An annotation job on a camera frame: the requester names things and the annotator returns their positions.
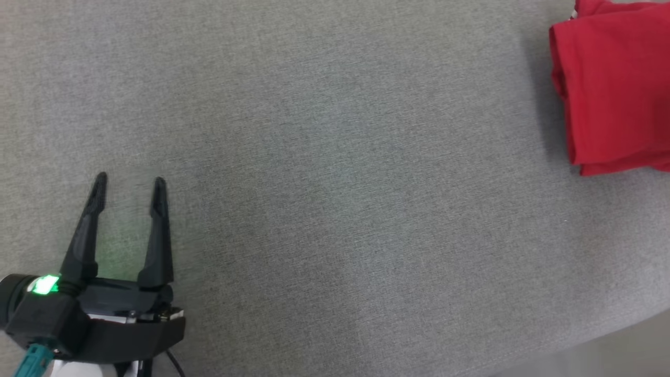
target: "teal connector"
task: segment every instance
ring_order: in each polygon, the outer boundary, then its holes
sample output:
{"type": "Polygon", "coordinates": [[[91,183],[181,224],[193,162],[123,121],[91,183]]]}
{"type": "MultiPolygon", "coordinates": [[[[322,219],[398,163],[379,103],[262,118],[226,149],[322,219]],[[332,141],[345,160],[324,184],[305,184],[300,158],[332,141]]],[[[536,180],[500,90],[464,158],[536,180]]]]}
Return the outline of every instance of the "teal connector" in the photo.
{"type": "Polygon", "coordinates": [[[53,359],[54,353],[50,349],[41,344],[31,344],[14,377],[42,377],[53,359]]]}

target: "green light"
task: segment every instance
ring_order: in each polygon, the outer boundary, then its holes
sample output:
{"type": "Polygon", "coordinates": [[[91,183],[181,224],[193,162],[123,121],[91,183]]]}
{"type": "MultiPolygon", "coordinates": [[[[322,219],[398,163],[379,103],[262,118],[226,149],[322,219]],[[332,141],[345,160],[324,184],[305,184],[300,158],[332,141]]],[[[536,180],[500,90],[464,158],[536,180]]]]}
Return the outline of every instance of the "green light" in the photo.
{"type": "Polygon", "coordinates": [[[56,285],[60,277],[53,275],[46,275],[35,280],[35,286],[32,292],[37,294],[49,294],[50,292],[58,292],[58,285],[56,285]]]}

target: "folded garment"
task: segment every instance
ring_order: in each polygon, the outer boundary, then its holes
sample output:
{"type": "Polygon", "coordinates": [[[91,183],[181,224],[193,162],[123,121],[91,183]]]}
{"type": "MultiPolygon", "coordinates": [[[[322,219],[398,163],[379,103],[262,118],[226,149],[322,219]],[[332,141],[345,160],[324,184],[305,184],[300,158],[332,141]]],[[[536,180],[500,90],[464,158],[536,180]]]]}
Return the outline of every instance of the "folded garment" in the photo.
{"type": "Polygon", "coordinates": [[[570,161],[670,172],[670,3],[578,0],[576,14],[549,31],[570,161]]]}

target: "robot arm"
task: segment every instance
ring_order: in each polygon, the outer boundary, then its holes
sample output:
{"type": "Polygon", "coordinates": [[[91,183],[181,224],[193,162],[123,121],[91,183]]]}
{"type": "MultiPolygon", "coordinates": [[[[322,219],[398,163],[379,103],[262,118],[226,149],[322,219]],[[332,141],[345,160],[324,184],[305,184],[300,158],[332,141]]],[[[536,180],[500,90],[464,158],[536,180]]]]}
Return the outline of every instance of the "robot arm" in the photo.
{"type": "Polygon", "coordinates": [[[165,181],[155,180],[149,247],[136,282],[97,277],[96,233],[106,189],[107,175],[100,173],[58,276],[12,274],[0,282],[0,329],[28,351],[17,377],[43,375],[51,358],[51,377],[150,377],[153,358],[184,338],[186,318],[172,306],[169,285],[174,274],[165,181]],[[31,374],[21,372],[30,368],[31,374]]]}

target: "gray fabric surface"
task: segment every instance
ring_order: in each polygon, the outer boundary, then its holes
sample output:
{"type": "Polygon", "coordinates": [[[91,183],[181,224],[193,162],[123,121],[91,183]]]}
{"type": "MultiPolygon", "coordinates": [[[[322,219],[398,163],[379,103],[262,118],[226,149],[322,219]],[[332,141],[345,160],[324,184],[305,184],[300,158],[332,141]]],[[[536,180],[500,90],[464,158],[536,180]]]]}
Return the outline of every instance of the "gray fabric surface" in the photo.
{"type": "Polygon", "coordinates": [[[567,163],[567,0],[0,3],[0,274],[105,170],[133,278],[165,177],[189,376],[479,376],[670,307],[670,174],[567,163]]]}

